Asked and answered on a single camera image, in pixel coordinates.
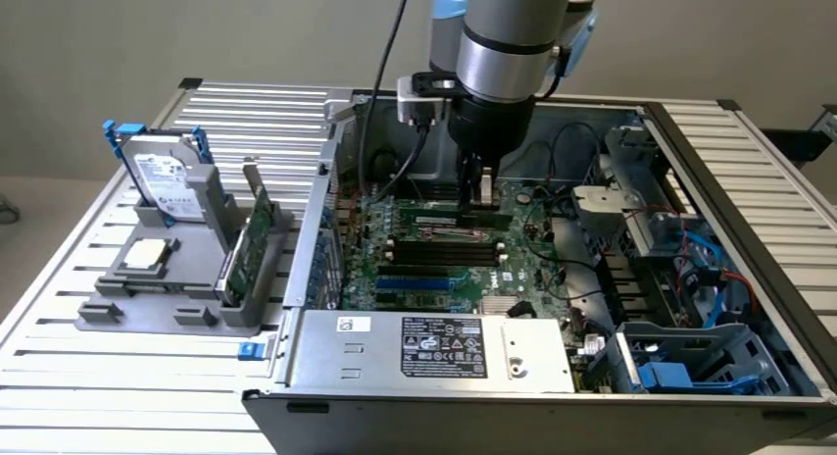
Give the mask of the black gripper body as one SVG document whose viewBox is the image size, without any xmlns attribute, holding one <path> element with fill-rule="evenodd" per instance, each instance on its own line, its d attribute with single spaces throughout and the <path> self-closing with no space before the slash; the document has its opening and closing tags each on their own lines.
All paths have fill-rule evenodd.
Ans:
<svg viewBox="0 0 837 455">
<path fill-rule="evenodd" d="M 515 103 L 491 102 L 476 96 L 456 98 L 448 130 L 457 148 L 487 162 L 500 162 L 524 143 L 532 113 L 532 97 Z"/>
</svg>

